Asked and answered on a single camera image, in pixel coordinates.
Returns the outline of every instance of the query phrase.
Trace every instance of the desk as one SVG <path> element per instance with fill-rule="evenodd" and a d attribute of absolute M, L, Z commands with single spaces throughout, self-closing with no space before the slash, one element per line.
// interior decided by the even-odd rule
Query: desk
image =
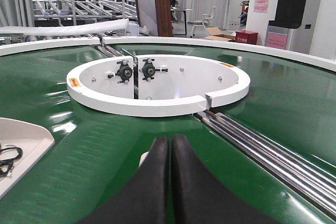
<path fill-rule="evenodd" d="M 170 8 L 170 11 L 172 12 L 183 12 L 184 13 L 184 34 L 173 34 L 173 35 L 187 35 L 187 16 L 186 11 L 192 10 L 192 9 L 180 9 L 180 8 Z"/>

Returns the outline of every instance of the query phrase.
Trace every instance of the green conveyor belt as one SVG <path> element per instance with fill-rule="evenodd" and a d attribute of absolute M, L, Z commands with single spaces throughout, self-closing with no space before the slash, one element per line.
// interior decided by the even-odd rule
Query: green conveyor belt
<path fill-rule="evenodd" d="M 251 77 L 243 100 L 217 108 L 336 174 L 336 76 L 270 56 L 225 49 L 119 45 L 132 54 L 170 53 L 225 61 Z M 158 135 L 185 134 L 213 174 L 282 223 L 334 223 L 191 115 L 146 119 L 89 109 L 70 98 L 66 74 L 105 58 L 90 47 L 0 58 L 0 116 L 47 128 L 56 144 L 0 201 L 0 223 L 70 224 L 115 194 Z M 173 223 L 171 199 L 168 223 Z"/>

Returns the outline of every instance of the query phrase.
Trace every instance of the chair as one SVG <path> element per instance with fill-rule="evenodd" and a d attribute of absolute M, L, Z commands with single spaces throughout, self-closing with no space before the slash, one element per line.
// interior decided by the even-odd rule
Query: chair
<path fill-rule="evenodd" d="M 194 22 L 192 22 L 194 25 L 193 25 L 193 28 L 191 30 L 191 38 L 193 38 L 195 36 L 195 29 L 197 26 L 199 27 L 204 27 L 204 29 L 206 27 L 209 27 L 211 26 L 211 21 L 215 15 L 215 9 L 217 8 L 217 6 L 213 6 L 211 8 L 211 11 L 210 11 L 210 14 L 202 14 L 203 16 L 205 16 L 202 20 L 195 20 Z"/>

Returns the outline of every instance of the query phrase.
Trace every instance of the white panel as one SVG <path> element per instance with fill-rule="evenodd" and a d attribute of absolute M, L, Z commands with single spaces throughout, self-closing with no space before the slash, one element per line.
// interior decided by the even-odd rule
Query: white panel
<path fill-rule="evenodd" d="M 0 142 L 20 147 L 23 155 L 14 162 L 15 168 L 7 177 L 0 179 L 0 199 L 38 162 L 54 144 L 51 133 L 35 124 L 18 120 L 0 118 Z M 10 158 L 2 153 L 2 159 Z"/>
<path fill-rule="evenodd" d="M 222 92 L 212 94 L 217 104 L 223 105 L 220 100 L 234 102 L 237 96 L 232 96 L 233 91 L 239 93 L 246 89 L 240 83 L 246 84 L 248 80 L 248 89 L 247 74 L 219 61 L 192 56 L 147 55 L 138 58 L 139 69 L 145 64 L 142 60 L 148 58 L 154 58 L 157 69 L 168 68 L 168 72 L 156 72 L 151 81 L 142 80 L 143 74 L 139 72 L 139 99 L 131 99 L 133 79 L 124 84 L 114 81 L 113 78 L 119 80 L 118 77 L 106 78 L 111 73 L 109 71 L 117 71 L 118 60 L 127 59 L 129 64 L 133 64 L 132 57 L 128 56 L 96 60 L 72 69 L 67 75 L 68 92 L 76 101 L 96 110 L 161 117 L 191 114 L 209 108 L 211 102 L 207 103 L 206 92 L 225 91 L 231 99 L 222 99 L 225 96 Z"/>
<path fill-rule="evenodd" d="M 205 98 L 206 92 L 226 89 L 238 82 L 235 72 L 215 60 L 176 55 L 145 55 L 137 58 L 139 69 L 144 66 L 143 60 L 148 58 L 155 59 L 153 65 L 156 69 L 168 69 L 168 72 L 157 71 L 151 81 L 142 80 L 144 75 L 139 73 L 139 99 L 176 99 L 193 95 Z"/>
<path fill-rule="evenodd" d="M 116 74 L 118 72 L 121 65 L 117 62 L 122 60 L 127 60 L 128 65 L 133 69 L 133 58 L 130 56 L 123 56 L 91 61 L 74 68 L 70 73 L 75 77 L 80 72 L 79 81 L 93 91 L 116 97 L 133 99 L 133 77 L 127 84 L 118 83 L 121 81 L 119 76 L 114 76 L 110 79 L 107 77 L 108 74 Z"/>

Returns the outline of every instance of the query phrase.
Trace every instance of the metal rack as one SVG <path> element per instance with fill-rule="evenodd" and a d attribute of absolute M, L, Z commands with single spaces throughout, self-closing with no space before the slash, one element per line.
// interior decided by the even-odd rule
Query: metal rack
<path fill-rule="evenodd" d="M 51 9 L 45 9 L 44 3 L 47 2 Z M 95 0 L 95 1 L 75 1 L 75 7 L 70 0 L 58 0 L 58 2 L 67 5 L 69 10 L 61 10 L 57 7 L 56 3 L 44 0 L 33 0 L 35 4 L 34 18 L 73 18 L 71 10 L 75 10 L 76 19 L 88 18 L 132 18 L 137 19 L 137 8 L 133 5 L 124 4 L 122 2 L 114 2 L 108 0 Z"/>
<path fill-rule="evenodd" d="M 43 4 L 47 2 L 51 7 L 46 9 L 43 7 Z M 88 19 L 94 18 L 95 22 L 99 18 L 132 18 L 137 19 L 137 9 L 136 7 L 128 4 L 129 2 L 134 2 L 127 0 L 128 3 L 125 3 L 125 0 L 122 2 L 113 2 L 106 0 L 92 0 L 80 2 L 76 0 L 57 0 L 57 2 L 64 3 L 67 5 L 72 13 L 68 10 L 60 10 L 57 6 L 58 3 L 53 3 L 44 0 L 33 0 L 35 3 L 34 9 L 34 18 L 58 18 L 59 20 L 63 18 L 72 18 L 73 24 L 77 24 L 77 19 Z"/>

